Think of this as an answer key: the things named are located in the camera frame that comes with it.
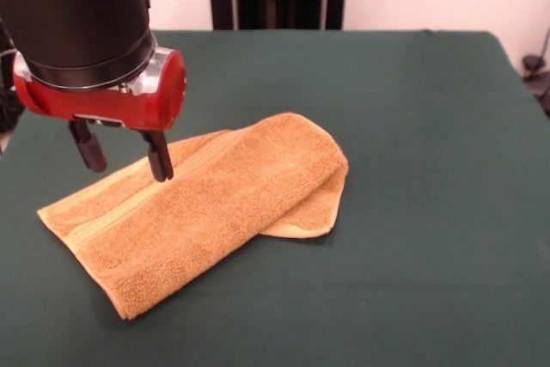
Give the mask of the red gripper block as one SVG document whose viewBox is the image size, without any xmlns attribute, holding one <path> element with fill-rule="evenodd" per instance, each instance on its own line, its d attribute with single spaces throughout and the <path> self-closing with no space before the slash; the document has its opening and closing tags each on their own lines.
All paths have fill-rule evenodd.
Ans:
<svg viewBox="0 0 550 367">
<path fill-rule="evenodd" d="M 32 77 L 27 62 L 17 52 L 13 79 L 21 102 L 34 113 L 58 119 L 93 119 L 145 130 L 140 134 L 149 145 L 153 177 L 158 182 L 174 177 L 164 132 L 179 117 L 185 100 L 186 66 L 179 51 L 157 47 L 145 70 L 136 78 L 96 91 L 52 89 Z M 104 172 L 107 161 L 88 124 L 70 121 L 69 130 L 86 167 L 95 173 Z"/>
</svg>

